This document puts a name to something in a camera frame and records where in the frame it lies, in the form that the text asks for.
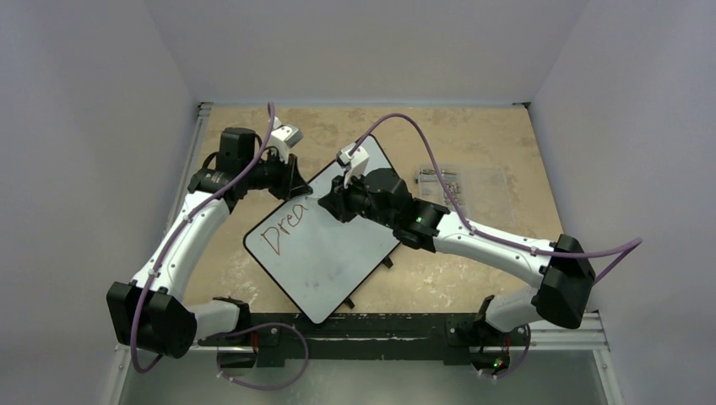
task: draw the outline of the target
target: purple cable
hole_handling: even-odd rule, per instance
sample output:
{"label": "purple cable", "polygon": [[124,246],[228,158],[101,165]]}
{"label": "purple cable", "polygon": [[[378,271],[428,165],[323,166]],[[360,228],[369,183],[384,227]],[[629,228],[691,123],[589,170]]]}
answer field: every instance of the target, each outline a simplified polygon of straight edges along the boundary
{"label": "purple cable", "polygon": [[458,201],[455,199],[455,196],[452,192],[450,192],[450,189],[448,188],[448,185],[445,183],[445,179],[442,178],[442,172],[440,171],[440,168],[437,166],[437,162],[435,161],[435,155],[432,154],[432,149],[430,148],[430,144],[427,142],[427,138],[425,134],[423,133],[422,129],[420,129],[420,126],[418,125],[415,120],[410,118],[409,116],[406,116],[405,114],[394,112],[392,114],[387,114],[386,116],[381,117],[378,119],[378,121],[375,121],[373,125],[371,125],[370,128],[364,133],[360,138],[358,138],[358,141],[355,143],[355,146],[353,149],[350,150],[349,154],[353,154],[358,147],[361,146],[361,143],[368,138],[368,135],[373,132],[373,130],[376,129],[378,125],[386,121],[388,118],[403,118],[407,122],[409,122],[415,130],[418,132],[418,135],[420,135],[420,138],[423,140],[423,144],[425,144],[426,151],[428,156],[430,156],[430,161],[432,162],[432,167],[435,169],[435,174],[437,175],[437,180],[440,181],[440,185],[442,186],[442,189],[445,191],[445,194],[450,199],[450,202],[455,207],[455,213],[460,217],[460,222],[463,223],[466,229],[470,230],[475,235],[478,235],[482,238],[485,238],[487,240],[491,240],[493,242],[499,243],[501,245],[510,246],[515,249],[519,249],[521,251],[527,251],[530,254],[535,255],[541,255],[541,256],[550,256],[550,257],[565,257],[569,259],[593,259],[596,257],[607,257],[607,256],[614,256],[616,254],[621,253],[614,261],[612,261],[605,270],[599,274],[599,276],[594,280],[594,283],[598,280],[601,280],[608,272],[611,271],[616,264],[621,262],[621,259],[623,259],[626,255],[629,254],[629,252],[633,251],[637,246],[639,246],[642,243],[642,238],[636,238],[630,242],[627,242],[626,244],[622,246],[615,247],[614,249],[609,249],[606,251],[595,251],[590,253],[566,253],[561,251],[544,251],[542,249],[532,249],[531,246],[525,246],[520,243],[513,242],[511,240],[505,240],[503,238],[500,238],[498,236],[490,235],[486,232],[483,232],[479,229],[473,228],[473,226],[469,223],[467,217],[465,217],[465,214],[463,210],[460,208],[460,205],[458,204]]}
{"label": "purple cable", "polygon": [[529,324],[525,325],[525,329],[527,330],[527,343],[524,345],[524,350],[517,358],[517,361],[515,361],[515,364],[511,365],[510,368],[507,369],[507,371],[505,371],[504,373],[498,374],[496,376],[498,379],[507,377],[508,375],[511,375],[519,367],[519,365],[522,364],[524,359],[527,357],[527,352],[529,351],[529,345],[532,343],[532,329],[529,327]]}
{"label": "purple cable", "polygon": [[264,329],[266,327],[284,327],[286,329],[290,329],[293,333],[296,334],[296,336],[301,340],[301,343],[303,343],[303,350],[306,354],[303,358],[303,365],[301,366],[301,369],[298,371],[298,373],[291,378],[290,380],[286,382],[282,382],[280,384],[277,384],[275,386],[259,386],[256,384],[252,384],[250,382],[245,382],[241,380],[237,380],[234,377],[230,377],[226,374],[224,374],[224,371],[221,369],[221,363],[219,362],[219,355],[216,355],[216,369],[219,370],[219,375],[224,377],[227,381],[233,382],[234,384],[238,384],[240,386],[245,386],[246,388],[251,388],[253,390],[259,390],[259,391],[276,391],[280,390],[281,388],[286,388],[287,386],[290,386],[294,382],[298,381],[299,378],[303,375],[303,373],[306,371],[306,368],[308,367],[308,342],[306,342],[306,338],[301,335],[298,330],[290,325],[286,325],[285,323],[278,323],[278,322],[270,322],[270,323],[264,323],[262,325],[258,325],[256,327],[250,327],[248,329],[244,329],[243,331],[239,332],[230,332],[230,333],[220,333],[216,336],[218,337],[232,337],[232,336],[241,336],[245,335],[247,333],[255,332],[259,329]]}
{"label": "purple cable", "polygon": [[237,182],[241,181],[242,178],[253,168],[254,165],[258,162],[259,159],[261,159],[261,155],[263,155],[263,152],[266,150],[266,145],[269,143],[269,139],[271,138],[271,132],[274,130],[274,119],[276,118],[276,108],[274,107],[274,103],[268,103],[268,128],[266,129],[266,136],[263,137],[263,142],[261,143],[261,147],[258,149],[258,152],[256,155],[253,156],[253,159],[251,162],[249,162],[248,166],[237,175],[234,180],[230,181],[227,185],[221,187],[217,192],[212,194],[210,197],[202,201],[195,209],[189,212],[187,216],[184,218],[184,220],[179,223],[179,225],[174,229],[174,232],[171,233],[169,236],[169,239],[166,240],[166,243],[164,246],[162,246],[161,251],[159,252],[159,255],[156,257],[155,264],[152,266],[152,273],[147,278],[147,282],[144,284],[144,288],[142,289],[142,293],[139,295],[139,300],[137,301],[137,307],[134,309],[134,318],[132,319],[132,330],[129,334],[129,351],[132,354],[132,365],[134,366],[134,369],[139,374],[144,374],[149,370],[152,370],[152,368],[159,362],[161,359],[161,354],[157,355],[154,360],[152,360],[149,365],[144,368],[139,363],[139,357],[137,352],[137,332],[139,330],[139,317],[142,315],[142,307],[144,306],[144,301],[147,298],[147,294],[149,293],[149,289],[152,286],[152,283],[155,281],[155,274],[156,272],[161,268],[161,263],[164,261],[164,258],[166,257],[166,254],[169,252],[169,249],[171,249],[171,246],[174,245],[174,242],[176,241],[176,238],[179,237],[179,234],[184,230],[184,228],[188,224],[188,219],[191,220],[194,218],[194,216],[201,211],[204,207],[207,206],[207,204],[211,203],[217,198],[220,198],[224,195],[225,192],[227,192],[229,189],[231,189],[233,186],[236,185]]}

